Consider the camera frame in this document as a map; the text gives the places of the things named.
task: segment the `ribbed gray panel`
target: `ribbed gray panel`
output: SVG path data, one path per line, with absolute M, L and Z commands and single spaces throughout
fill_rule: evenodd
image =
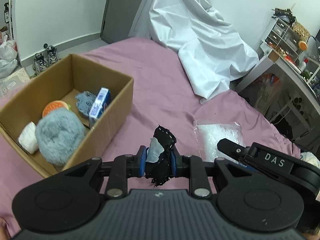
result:
M 85 226 L 58 235 L 23 231 L 16 240 L 303 240 L 294 229 L 277 234 L 249 233 L 225 222 L 209 201 L 186 190 L 132 190 L 109 201 Z

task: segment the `white bottle with red cap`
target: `white bottle with red cap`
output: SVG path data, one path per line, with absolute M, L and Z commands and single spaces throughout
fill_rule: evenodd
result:
M 307 58 L 305 58 L 304 61 L 302 61 L 302 62 L 300 63 L 299 68 L 300 68 L 301 72 L 303 72 L 304 69 L 306 68 L 308 61 L 309 61 L 309 60 L 308 60 Z

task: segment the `pair of shoes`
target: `pair of shoes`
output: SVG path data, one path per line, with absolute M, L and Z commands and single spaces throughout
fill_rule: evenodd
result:
M 50 65 L 56 63 L 59 60 L 56 47 L 44 44 L 44 48 L 47 50 L 47 61 L 49 64 L 44 59 L 44 54 L 42 52 L 36 53 L 33 58 L 33 69 L 36 71 L 36 75 L 39 75 L 41 72 L 45 71 Z

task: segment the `blue and white box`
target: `blue and white box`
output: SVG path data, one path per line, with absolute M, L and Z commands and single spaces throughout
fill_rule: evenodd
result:
M 110 90 L 107 88 L 101 88 L 89 112 L 90 129 L 94 126 L 96 121 L 102 116 L 104 110 L 107 108 L 110 102 Z

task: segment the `woven basket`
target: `woven basket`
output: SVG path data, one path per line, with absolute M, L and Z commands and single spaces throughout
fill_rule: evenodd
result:
M 305 27 L 303 27 L 303 25 L 298 21 L 294 23 L 292 30 L 299 35 L 302 41 L 307 42 L 307 40 L 310 37 L 310 32 L 308 32 L 308 30 Z

